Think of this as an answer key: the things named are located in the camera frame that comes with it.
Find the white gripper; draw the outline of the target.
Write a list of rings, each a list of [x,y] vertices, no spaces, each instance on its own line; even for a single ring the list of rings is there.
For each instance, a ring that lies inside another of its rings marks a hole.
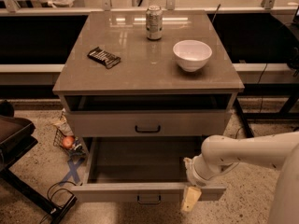
[[[183,159],[188,181],[196,187],[188,186],[184,189],[181,210],[191,212],[199,201],[202,191],[197,187],[206,186],[213,178],[213,172],[202,156]]]

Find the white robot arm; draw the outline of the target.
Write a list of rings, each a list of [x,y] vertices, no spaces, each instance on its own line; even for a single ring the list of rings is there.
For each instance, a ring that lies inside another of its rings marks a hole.
[[[184,159],[189,185],[183,208],[192,210],[204,186],[241,162],[280,171],[268,224],[299,224],[299,132],[244,139],[209,136],[200,155]]]

